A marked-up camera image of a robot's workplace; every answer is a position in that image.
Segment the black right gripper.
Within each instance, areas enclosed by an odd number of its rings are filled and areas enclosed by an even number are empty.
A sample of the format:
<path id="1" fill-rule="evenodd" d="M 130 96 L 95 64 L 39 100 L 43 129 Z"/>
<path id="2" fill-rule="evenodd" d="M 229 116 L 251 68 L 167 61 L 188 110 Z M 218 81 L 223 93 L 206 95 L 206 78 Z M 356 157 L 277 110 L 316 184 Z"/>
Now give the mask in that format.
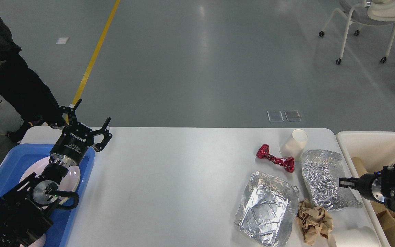
<path id="1" fill-rule="evenodd" d="M 385 203 L 377 173 L 366 173 L 360 178 L 339 178 L 339 187 L 358 190 L 359 194 L 367 200 Z"/>

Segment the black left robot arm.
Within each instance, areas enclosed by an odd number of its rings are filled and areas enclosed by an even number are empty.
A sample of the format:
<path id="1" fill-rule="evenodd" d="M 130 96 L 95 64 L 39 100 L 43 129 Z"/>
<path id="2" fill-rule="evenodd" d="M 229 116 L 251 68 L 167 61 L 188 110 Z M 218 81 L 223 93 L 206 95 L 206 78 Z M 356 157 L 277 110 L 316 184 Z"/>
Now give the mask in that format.
<path id="1" fill-rule="evenodd" d="M 61 181 L 70 167 L 83 161 L 89 148 L 100 152 L 112 138 L 108 130 L 111 117 L 95 131 L 78 122 L 75 110 L 81 101 L 73 107 L 61 106 L 60 113 L 68 116 L 69 123 L 51 126 L 62 133 L 42 173 L 31 173 L 0 197 L 0 247 L 33 244 L 53 225 L 51 215 L 55 210 L 77 208 L 79 194 L 62 190 Z"/>

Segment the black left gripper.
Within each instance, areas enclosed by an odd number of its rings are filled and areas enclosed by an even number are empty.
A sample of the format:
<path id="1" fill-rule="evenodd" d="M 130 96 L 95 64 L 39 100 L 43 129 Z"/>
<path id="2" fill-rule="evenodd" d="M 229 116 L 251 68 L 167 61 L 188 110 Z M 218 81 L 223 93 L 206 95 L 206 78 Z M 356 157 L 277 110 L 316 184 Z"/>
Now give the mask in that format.
<path id="1" fill-rule="evenodd" d="M 68 120 L 65 121 L 65 124 L 54 122 L 50 125 L 53 129 L 63 130 L 56 144 L 51 149 L 50 156 L 64 161 L 66 167 L 78 166 L 90 146 L 97 153 L 103 151 L 112 139 L 112 134 L 108 130 L 111 117 L 108 117 L 102 127 L 95 131 L 78 122 L 75 111 L 81 102 L 82 99 L 78 99 L 75 105 L 61 106 L 59 109 L 60 115 L 62 118 L 67 117 Z M 103 139 L 98 143 L 94 143 L 94 137 L 96 136 L 103 136 Z"/>

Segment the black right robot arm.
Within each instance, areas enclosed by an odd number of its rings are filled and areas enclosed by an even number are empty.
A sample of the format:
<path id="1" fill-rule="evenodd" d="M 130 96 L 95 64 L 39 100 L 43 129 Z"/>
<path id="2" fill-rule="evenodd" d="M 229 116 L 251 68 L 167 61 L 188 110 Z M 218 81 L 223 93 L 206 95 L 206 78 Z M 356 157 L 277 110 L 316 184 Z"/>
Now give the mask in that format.
<path id="1" fill-rule="evenodd" d="M 383 204 L 395 212 L 395 164 L 360 178 L 339 178 L 338 185 L 357 190 L 364 199 Z"/>

